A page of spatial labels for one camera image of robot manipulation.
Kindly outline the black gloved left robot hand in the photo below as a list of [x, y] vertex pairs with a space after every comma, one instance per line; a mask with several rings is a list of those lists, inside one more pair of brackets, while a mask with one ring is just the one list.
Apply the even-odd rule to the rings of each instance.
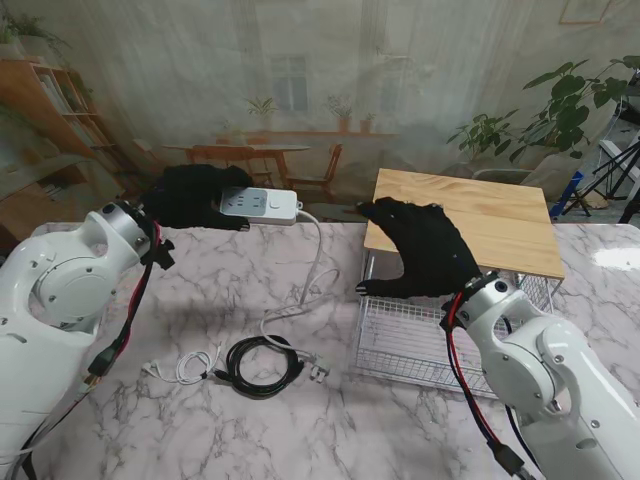
[[250, 224], [246, 218], [227, 216], [217, 207], [226, 189], [252, 186], [251, 177], [237, 166], [178, 165], [166, 167], [141, 195], [140, 203], [162, 227], [247, 231]]

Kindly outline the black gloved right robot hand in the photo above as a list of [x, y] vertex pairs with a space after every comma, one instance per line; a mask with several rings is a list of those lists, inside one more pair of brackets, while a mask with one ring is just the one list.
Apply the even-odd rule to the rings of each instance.
[[384, 197], [358, 204], [357, 211], [391, 239], [403, 264], [400, 277], [363, 280], [356, 286], [358, 294], [400, 299], [440, 297], [462, 291], [481, 276], [471, 251], [441, 206], [418, 206]]

